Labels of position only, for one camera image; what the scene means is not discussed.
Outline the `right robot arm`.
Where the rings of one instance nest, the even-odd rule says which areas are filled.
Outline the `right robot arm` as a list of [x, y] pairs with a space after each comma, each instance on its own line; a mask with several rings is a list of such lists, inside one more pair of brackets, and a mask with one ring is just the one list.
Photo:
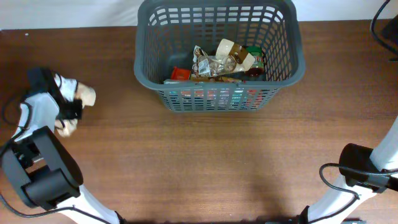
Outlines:
[[329, 189], [305, 207], [299, 223], [343, 223], [366, 200], [397, 191], [397, 121], [374, 149], [349, 143], [339, 162], [323, 164], [318, 173]]

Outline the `orange biscuit packet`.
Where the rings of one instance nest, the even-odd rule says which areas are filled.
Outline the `orange biscuit packet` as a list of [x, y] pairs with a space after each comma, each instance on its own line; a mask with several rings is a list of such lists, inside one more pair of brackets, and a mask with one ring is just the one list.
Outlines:
[[177, 84], [185, 82], [194, 83], [244, 83], [243, 80], [227, 76], [194, 77], [189, 70], [174, 67], [171, 79], [164, 80], [164, 84]]

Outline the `tissue pack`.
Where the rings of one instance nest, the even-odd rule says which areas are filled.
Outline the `tissue pack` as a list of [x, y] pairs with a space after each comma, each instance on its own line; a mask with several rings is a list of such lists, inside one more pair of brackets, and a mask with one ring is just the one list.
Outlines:
[[166, 108], [176, 113], [204, 111], [256, 111], [278, 92], [237, 83], [201, 83], [193, 87], [159, 90]]

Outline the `green lid jar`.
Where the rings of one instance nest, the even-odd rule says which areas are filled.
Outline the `green lid jar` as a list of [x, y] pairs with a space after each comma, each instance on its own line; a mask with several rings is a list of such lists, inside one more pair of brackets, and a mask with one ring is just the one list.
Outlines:
[[254, 57], [254, 62], [251, 68], [245, 72], [247, 76], [256, 77], [264, 72], [265, 56], [260, 47], [247, 47], [246, 50]]

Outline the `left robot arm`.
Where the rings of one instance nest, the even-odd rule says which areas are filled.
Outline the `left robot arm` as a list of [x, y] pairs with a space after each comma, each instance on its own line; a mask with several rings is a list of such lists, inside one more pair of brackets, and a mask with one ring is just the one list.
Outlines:
[[76, 130], [83, 109], [96, 101], [94, 89], [76, 79], [65, 78], [49, 68], [27, 73], [29, 88], [17, 95], [21, 117], [13, 136], [1, 148], [1, 169], [22, 202], [42, 213], [61, 213], [75, 223], [125, 223], [120, 214], [105, 207], [85, 187], [83, 174], [58, 137]]

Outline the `beige bread bag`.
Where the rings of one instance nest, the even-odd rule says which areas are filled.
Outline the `beige bread bag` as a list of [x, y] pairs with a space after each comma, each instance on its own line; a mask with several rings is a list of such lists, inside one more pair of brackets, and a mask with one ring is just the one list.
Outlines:
[[[95, 90], [89, 86], [78, 82], [74, 100], [82, 100], [83, 109], [86, 106], [93, 106], [96, 100]], [[69, 137], [76, 129], [79, 119], [55, 120], [55, 129], [61, 137]]]

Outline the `brown white snack bag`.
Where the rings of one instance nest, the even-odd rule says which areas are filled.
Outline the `brown white snack bag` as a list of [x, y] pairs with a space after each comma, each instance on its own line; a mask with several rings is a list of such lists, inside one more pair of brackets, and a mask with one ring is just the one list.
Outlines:
[[243, 46], [222, 39], [215, 55], [207, 54], [201, 47], [193, 49], [192, 78], [213, 78], [237, 72], [248, 71], [255, 58]]

